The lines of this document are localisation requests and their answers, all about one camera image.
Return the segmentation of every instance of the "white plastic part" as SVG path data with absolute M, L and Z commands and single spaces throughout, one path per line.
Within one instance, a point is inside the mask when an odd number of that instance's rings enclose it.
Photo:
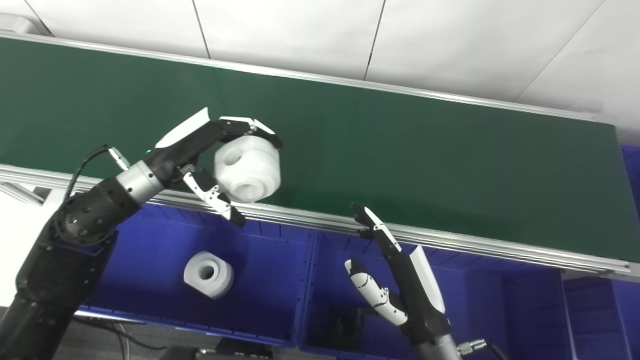
M 422 283 L 422 288 L 424 289 L 424 292 L 427 293 L 427 297 L 429 297 L 431 305 L 433 305 L 436 310 L 444 314 L 444 300 L 442 300 L 440 287 L 438 286 L 436 277 L 433 276 L 431 265 L 429 265 L 429 260 L 427 260 L 427 256 L 424 254 L 422 247 L 416 247 L 409 255 L 409 258 L 413 263 L 415 271 L 418 273 L 418 277 Z
M 389 231 L 389 229 L 387 229 L 387 226 L 385 225 L 385 223 L 383 223 L 382 220 L 380 220 L 380 218 L 377 217 L 376 214 L 374 214 L 373 211 L 371 211 L 366 206 L 364 208 L 364 211 L 367 213 L 367 216 L 369 216 L 369 218 L 373 221 L 373 224 L 374 224 L 373 229 L 382 230 L 387 236 L 387 238 L 389 239 L 389 241 L 391 241 L 391 243 L 394 244 L 394 246 L 396 247 L 396 250 L 402 251 L 400 244 L 398 244 L 396 238 L 393 235 L 391 235 L 391 232 Z
M 209 121 L 211 121 L 211 119 L 209 118 L 209 109 L 204 108 L 190 116 L 187 120 L 178 124 L 166 135 L 164 135 L 162 139 L 160 139 L 160 141 L 158 141 L 158 143 L 156 144 L 156 148 L 162 149 L 175 144 L 176 142 L 183 139 L 188 134 L 191 134 L 193 131 L 196 131 Z
M 234 269 L 210 252 L 195 254 L 184 268 L 184 282 L 212 299 L 224 296 L 234 282 Z
M 347 260 L 344 267 L 350 272 L 351 260 Z M 380 288 L 371 275 L 364 272 L 353 274 L 351 281 L 369 305 L 390 323 L 400 326 L 408 320 L 407 314 L 389 301 L 389 289 Z
M 280 187 L 280 155 L 263 138 L 245 135 L 225 144 L 214 159 L 221 191 L 236 202 L 255 202 Z
M 41 35 L 35 25 L 28 19 L 7 13 L 0 13 L 0 31 Z

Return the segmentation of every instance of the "robotic hand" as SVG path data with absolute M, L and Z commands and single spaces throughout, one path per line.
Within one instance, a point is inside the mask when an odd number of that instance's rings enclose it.
M 351 210 L 354 219 L 366 226 L 359 230 L 360 237 L 375 240 L 382 251 L 400 294 L 381 286 L 360 260 L 352 258 L 344 265 L 358 291 L 382 317 L 400 327 L 420 358 L 460 360 L 440 288 L 422 247 L 407 254 L 369 208 L 352 204 Z
M 258 120 L 211 121 L 207 108 L 172 129 L 131 167 L 114 148 L 105 147 L 126 170 L 85 193 L 66 196 L 45 224 L 18 272 L 17 294 L 0 321 L 0 360 L 53 358 L 69 321 L 91 295 L 109 260 L 116 226 L 171 185 L 184 181 L 227 220 L 242 226 L 244 216 L 231 206 L 215 179 L 195 171 L 195 164 L 215 143 L 245 135 L 282 147 L 277 135 Z

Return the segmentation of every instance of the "white machined part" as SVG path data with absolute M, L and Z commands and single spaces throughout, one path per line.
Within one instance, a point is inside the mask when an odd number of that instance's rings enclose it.
M 280 155 L 263 138 L 237 138 L 216 151 L 214 162 L 221 191 L 233 201 L 255 202 L 280 187 Z
M 271 130 L 270 127 L 261 123 L 258 119 L 254 119 L 253 122 L 255 123 L 255 127 L 257 127 L 258 129 L 264 130 L 267 134 L 271 134 L 271 135 L 276 134 L 273 130 Z
M 156 143 L 156 148 L 164 148 L 169 147 L 181 139 L 183 139 L 188 134 L 191 134 L 193 131 L 201 128 L 204 124 L 211 121 L 209 118 L 209 109 L 204 108 L 197 113 L 190 116 L 187 120 L 181 122 L 176 127 L 174 127 L 171 131 L 166 133 L 160 141 Z
M 396 308 L 391 304 L 391 302 L 389 302 L 388 289 L 385 289 L 385 297 L 387 298 L 387 302 L 375 306 L 373 309 L 395 326 L 404 324 L 409 318 L 404 311 Z
M 198 183 L 193 178 L 193 174 L 191 172 L 184 174 L 182 180 L 187 184 L 189 189 L 191 189 L 191 191 L 200 198 L 200 200 L 212 207 L 213 210 L 217 211 L 223 218 L 231 220 L 231 204 L 218 198 L 218 195 L 220 195 L 218 185 L 204 191 L 198 186 Z
M 422 247 L 416 247 L 409 255 L 409 258 L 413 263 L 415 271 L 418 273 L 418 278 L 420 278 L 422 288 L 427 294 L 427 297 L 429 297 L 431 305 L 433 305 L 436 310 L 444 314 L 444 300 L 440 293 L 440 287 L 438 286 L 436 277 L 433 275 L 433 270 L 431 269 L 431 265 L 429 265 L 429 260 L 427 260 L 427 256 L 424 254 Z
M 212 299 L 224 296 L 234 281 L 234 269 L 210 252 L 195 254 L 184 268 L 184 282 Z
M 367 213 L 369 218 L 373 221 L 373 224 L 374 224 L 373 229 L 374 229 L 374 231 L 375 230 L 382 230 L 385 233 L 385 235 L 387 235 L 387 238 L 389 239 L 389 241 L 391 241 L 391 243 L 394 244 L 396 249 L 398 251 L 402 251 L 402 248 L 400 247 L 400 244 L 398 244 L 396 238 L 391 234 L 389 229 L 387 229 L 387 226 L 385 225 L 385 223 L 383 223 L 382 220 L 380 220 L 380 218 L 377 217 L 376 214 L 374 214 L 373 211 L 371 211 L 366 206 L 364 208 L 364 211 Z
M 351 260 L 347 260 L 344 263 L 344 267 L 350 272 Z M 399 326 L 407 321 L 407 314 L 393 306 L 389 301 L 389 289 L 380 288 L 371 275 L 364 272 L 353 274 L 351 282 L 353 282 L 369 305 L 390 323 Z

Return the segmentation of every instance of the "blue storage crate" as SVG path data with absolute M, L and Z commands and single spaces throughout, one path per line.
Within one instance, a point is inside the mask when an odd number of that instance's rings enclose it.
M 632 282 L 619 282 L 616 284 L 618 291 L 615 291 L 611 280 L 598 277 L 564 282 L 573 341 L 579 359 L 633 359 L 629 341 L 637 351 L 640 338 L 639 286 Z
M 558 269 L 424 248 L 438 280 L 454 339 L 492 340 L 512 359 L 569 360 L 571 341 Z M 397 292 L 397 286 L 373 241 L 320 233 L 311 269 L 300 349 L 350 359 L 415 359 L 408 340 L 381 316 L 366 316 L 358 348 L 323 346 L 330 312 L 368 308 L 344 268 L 360 258 L 369 272 Z M 494 359 L 478 352 L 475 360 Z
M 640 146 L 623 144 L 620 148 L 627 168 L 631 192 L 636 202 L 636 210 L 640 214 Z
M 631 358 L 640 360 L 640 283 L 611 280 Z
M 120 227 L 118 243 L 84 310 L 295 346 L 316 232 L 145 205 Z M 184 267 L 200 251 L 231 264 L 235 280 L 212 300 L 185 284 Z

